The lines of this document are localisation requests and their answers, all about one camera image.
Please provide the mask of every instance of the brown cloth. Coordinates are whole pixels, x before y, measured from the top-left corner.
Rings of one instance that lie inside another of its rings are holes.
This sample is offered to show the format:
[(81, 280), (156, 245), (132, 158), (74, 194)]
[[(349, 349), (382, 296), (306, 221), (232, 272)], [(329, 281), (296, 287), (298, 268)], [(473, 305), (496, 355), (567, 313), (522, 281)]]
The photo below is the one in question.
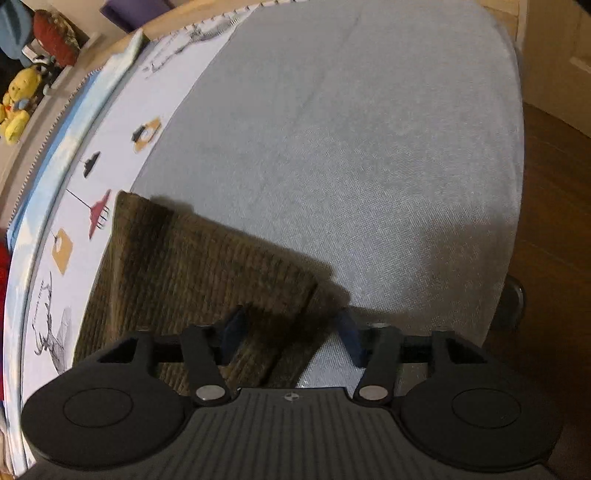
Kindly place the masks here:
[[(126, 332), (180, 333), (248, 305), (248, 335), (222, 368), (228, 386), (295, 386), (339, 302), (328, 282), (288, 253), (193, 213), (120, 193), (74, 363)], [(182, 364), (162, 364), (159, 375), (188, 393)]]

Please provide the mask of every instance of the silver screw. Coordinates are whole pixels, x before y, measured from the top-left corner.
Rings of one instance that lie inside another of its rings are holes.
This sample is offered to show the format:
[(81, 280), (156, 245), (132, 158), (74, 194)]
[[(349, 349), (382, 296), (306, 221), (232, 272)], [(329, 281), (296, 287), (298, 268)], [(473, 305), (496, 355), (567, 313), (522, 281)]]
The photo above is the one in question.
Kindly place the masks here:
[(367, 385), (359, 390), (359, 396), (369, 401), (383, 400), (388, 396), (388, 390), (379, 385)]
[(222, 398), (226, 391), (219, 385), (204, 385), (199, 387), (195, 394), (203, 401), (218, 400)]

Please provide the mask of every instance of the brown floor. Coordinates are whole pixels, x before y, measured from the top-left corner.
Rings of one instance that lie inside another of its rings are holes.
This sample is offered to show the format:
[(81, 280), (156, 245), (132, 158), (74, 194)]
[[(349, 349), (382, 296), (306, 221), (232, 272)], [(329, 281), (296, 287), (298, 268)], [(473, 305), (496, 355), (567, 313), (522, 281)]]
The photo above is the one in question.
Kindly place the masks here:
[(591, 478), (591, 139), (529, 105), (521, 217), (509, 272), (527, 309), (518, 333), (489, 334), (497, 357), (539, 382), (567, 428), (551, 465)]

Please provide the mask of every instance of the folded towel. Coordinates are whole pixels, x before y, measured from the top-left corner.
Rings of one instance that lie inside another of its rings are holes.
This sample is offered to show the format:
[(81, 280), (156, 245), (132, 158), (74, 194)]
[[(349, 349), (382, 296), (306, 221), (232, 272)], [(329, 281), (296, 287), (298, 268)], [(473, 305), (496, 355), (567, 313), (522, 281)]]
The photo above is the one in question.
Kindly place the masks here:
[[(111, 240), (83, 319), (74, 363), (126, 332), (180, 333), (248, 306), (249, 332), (222, 375), (231, 388), (295, 386), (341, 305), (289, 252), (134, 194), (116, 200)], [(180, 364), (160, 378), (188, 393)]]

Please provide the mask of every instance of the yellow plush toy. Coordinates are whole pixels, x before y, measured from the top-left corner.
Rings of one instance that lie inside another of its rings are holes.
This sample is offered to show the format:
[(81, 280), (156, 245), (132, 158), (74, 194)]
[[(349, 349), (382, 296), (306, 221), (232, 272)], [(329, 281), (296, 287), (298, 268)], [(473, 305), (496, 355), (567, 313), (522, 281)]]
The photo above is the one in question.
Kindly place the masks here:
[(18, 142), (31, 119), (27, 111), (16, 109), (16, 106), (19, 103), (30, 105), (40, 84), (41, 74), (35, 68), (21, 70), (10, 82), (8, 91), (2, 98), (4, 115), (0, 113), (0, 135), (6, 139), (8, 145)]

